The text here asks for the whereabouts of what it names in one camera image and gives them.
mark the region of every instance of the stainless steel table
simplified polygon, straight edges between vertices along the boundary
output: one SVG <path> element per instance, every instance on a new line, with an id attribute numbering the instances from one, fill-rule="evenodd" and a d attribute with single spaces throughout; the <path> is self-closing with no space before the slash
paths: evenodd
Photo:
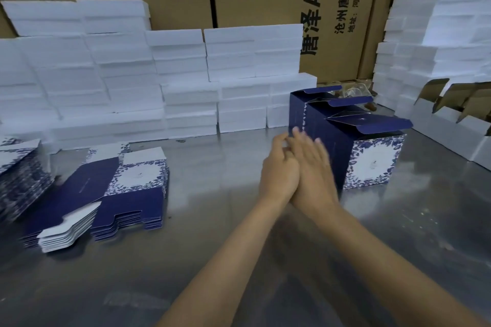
<path id="1" fill-rule="evenodd" d="M 254 203 L 272 137 L 257 130 L 133 144 L 162 146 L 171 171 L 164 228 L 87 233 L 68 250 L 0 239 L 2 326 L 152 326 Z M 65 178 L 82 151 L 60 152 Z M 377 237 L 491 320 L 491 173 L 410 131 L 388 185 L 342 194 Z M 349 265 L 290 207 L 273 228 L 234 326 L 394 325 Z"/>

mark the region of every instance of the navy blue box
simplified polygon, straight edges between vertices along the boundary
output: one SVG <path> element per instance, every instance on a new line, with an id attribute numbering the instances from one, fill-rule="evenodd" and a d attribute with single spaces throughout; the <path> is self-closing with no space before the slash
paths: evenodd
<path id="1" fill-rule="evenodd" d="M 320 138 L 329 153 L 338 190 L 386 183 L 406 134 L 408 119 L 370 113 L 356 104 L 371 96 L 337 98 L 341 86 L 310 88 L 290 95 L 289 130 L 297 126 Z"/>

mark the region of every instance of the floral box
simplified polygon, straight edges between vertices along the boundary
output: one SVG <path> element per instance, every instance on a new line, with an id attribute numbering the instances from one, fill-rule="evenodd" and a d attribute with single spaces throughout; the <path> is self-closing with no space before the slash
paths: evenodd
<path id="1" fill-rule="evenodd" d="M 290 129 L 320 138 L 329 153 L 338 190 L 386 183 L 411 121 L 370 113 L 356 104 L 371 97 L 336 98 L 338 87 L 311 88 L 290 95 Z"/>

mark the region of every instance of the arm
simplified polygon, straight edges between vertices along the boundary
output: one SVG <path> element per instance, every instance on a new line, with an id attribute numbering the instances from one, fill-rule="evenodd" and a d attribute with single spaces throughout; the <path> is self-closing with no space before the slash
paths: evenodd
<path id="1" fill-rule="evenodd" d="M 292 203 L 322 230 L 370 291 L 403 326 L 488 326 L 442 287 L 382 243 L 339 205 L 326 149 L 294 129 L 300 164 Z"/>
<path id="2" fill-rule="evenodd" d="M 174 301 L 158 327 L 232 324 L 267 235 L 298 186 L 298 162 L 282 148 L 286 137 L 285 133 L 273 140 L 253 210 Z"/>

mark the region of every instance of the forearm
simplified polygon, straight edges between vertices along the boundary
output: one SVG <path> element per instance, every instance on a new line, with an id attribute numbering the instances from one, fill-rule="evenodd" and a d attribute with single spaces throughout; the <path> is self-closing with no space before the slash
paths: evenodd
<path id="1" fill-rule="evenodd" d="M 399 325 L 487 325 L 348 212 L 340 209 L 317 224 Z"/>
<path id="2" fill-rule="evenodd" d="M 179 295 L 158 326 L 230 326 L 282 206 L 258 202 Z"/>

